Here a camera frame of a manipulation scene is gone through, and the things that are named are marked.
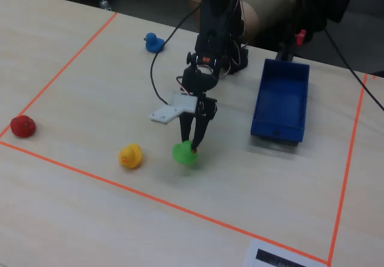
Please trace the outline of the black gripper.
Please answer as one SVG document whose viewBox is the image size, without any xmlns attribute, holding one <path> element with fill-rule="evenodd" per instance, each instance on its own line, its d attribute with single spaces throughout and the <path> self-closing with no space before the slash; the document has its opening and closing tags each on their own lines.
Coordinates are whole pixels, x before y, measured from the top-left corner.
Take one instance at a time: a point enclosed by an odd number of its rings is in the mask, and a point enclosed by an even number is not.
<svg viewBox="0 0 384 267">
<path fill-rule="evenodd" d="M 196 120 L 194 137 L 191 144 L 193 152 L 197 152 L 197 147 L 205 136 L 208 124 L 217 112 L 217 100 L 206 95 L 206 92 L 213 89 L 217 83 L 218 78 L 216 76 L 203 73 L 196 67 L 187 67 L 182 75 L 183 87 L 190 94 L 197 97 L 195 115 L 183 112 L 179 116 L 182 142 L 190 139 L 192 121 L 194 118 Z"/>
</svg>

